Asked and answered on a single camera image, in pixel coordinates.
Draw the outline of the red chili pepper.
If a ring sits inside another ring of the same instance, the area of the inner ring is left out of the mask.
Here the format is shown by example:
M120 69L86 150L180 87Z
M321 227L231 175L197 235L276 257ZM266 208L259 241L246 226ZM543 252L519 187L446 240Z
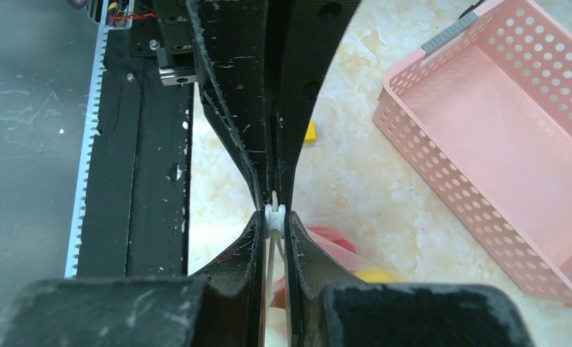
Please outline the red chili pepper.
M307 233L311 239L336 260L343 260L357 254L357 247L337 228L310 226Z

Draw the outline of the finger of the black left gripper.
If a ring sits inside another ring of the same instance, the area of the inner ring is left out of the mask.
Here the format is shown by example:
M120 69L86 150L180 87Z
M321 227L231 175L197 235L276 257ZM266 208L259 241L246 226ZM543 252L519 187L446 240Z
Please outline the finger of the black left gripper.
M296 166L328 68L359 1L291 1L278 63L276 173L278 200L291 209Z
M257 210L270 192L265 99L267 1L187 1L205 116L249 187Z

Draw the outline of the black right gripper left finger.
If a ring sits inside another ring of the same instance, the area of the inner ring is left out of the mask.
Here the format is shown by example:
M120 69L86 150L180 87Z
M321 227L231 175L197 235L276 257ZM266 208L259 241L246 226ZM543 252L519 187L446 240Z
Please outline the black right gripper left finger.
M262 215L183 278L40 280L0 317L0 346L258 346Z

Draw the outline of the pink plastic basket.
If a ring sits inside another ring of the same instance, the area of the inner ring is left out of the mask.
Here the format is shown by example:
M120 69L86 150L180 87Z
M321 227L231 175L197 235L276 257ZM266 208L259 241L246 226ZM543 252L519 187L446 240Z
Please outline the pink plastic basket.
M572 36L485 1L388 69L375 125L526 294L572 307Z

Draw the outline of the yellow mango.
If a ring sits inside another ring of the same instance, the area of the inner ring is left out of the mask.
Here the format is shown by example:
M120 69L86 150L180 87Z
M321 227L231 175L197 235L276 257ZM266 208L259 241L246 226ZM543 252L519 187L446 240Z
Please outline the yellow mango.
M398 277L385 268L367 268L355 270L353 274L366 283L397 283Z

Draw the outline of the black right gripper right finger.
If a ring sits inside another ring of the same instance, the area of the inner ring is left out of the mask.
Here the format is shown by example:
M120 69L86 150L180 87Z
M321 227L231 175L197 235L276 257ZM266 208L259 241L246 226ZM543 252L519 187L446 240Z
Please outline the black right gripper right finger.
M371 284L286 214L291 346L532 346L515 304L492 286Z

